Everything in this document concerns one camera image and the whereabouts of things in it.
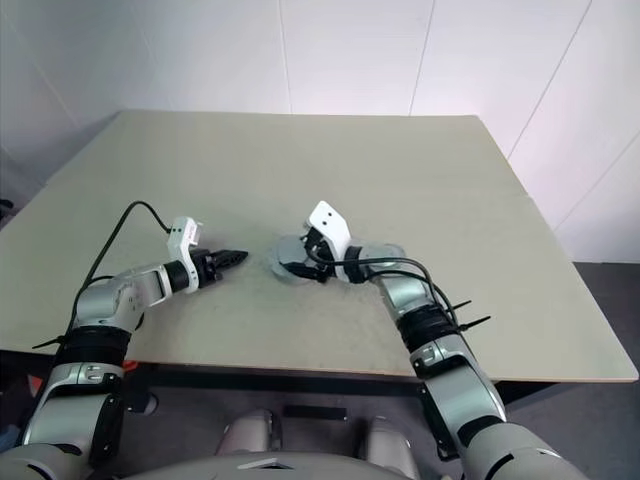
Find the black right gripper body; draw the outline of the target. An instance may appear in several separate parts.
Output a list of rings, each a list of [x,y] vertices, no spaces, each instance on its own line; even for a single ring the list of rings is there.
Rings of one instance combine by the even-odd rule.
[[[311,227],[303,239],[304,249],[309,255],[309,259],[314,266],[324,274],[333,274],[332,262],[334,256],[323,235],[315,228]]]

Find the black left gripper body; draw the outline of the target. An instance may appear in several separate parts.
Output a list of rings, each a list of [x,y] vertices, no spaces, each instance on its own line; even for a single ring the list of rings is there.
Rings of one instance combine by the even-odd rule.
[[[204,289],[222,280],[223,275],[219,271],[217,254],[209,250],[194,250],[192,262],[198,277],[198,288]]]

